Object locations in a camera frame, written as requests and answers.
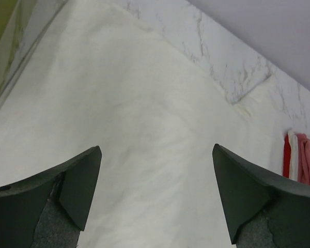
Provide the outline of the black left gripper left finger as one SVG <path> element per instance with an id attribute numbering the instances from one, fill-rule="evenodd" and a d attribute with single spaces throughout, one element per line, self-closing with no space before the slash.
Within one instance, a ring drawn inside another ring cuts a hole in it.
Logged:
<path id="1" fill-rule="evenodd" d="M 76 247 L 98 181 L 100 147 L 0 187 L 0 247 Z"/>

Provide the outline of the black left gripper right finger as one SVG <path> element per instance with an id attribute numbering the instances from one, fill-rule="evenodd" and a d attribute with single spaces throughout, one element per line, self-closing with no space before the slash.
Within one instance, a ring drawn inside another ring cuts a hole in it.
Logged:
<path id="1" fill-rule="evenodd" d="M 310 247 L 310 186 L 215 144 L 213 165 L 231 243 Z"/>

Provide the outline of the white printed t-shirt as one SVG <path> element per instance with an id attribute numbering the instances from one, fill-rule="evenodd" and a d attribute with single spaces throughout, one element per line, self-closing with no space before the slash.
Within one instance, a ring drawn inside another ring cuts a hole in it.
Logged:
<path id="1" fill-rule="evenodd" d="M 230 247 L 213 146 L 280 173 L 274 87 L 230 104 L 128 12 L 68 1 L 0 109 L 0 186 L 99 146 L 80 247 Z"/>

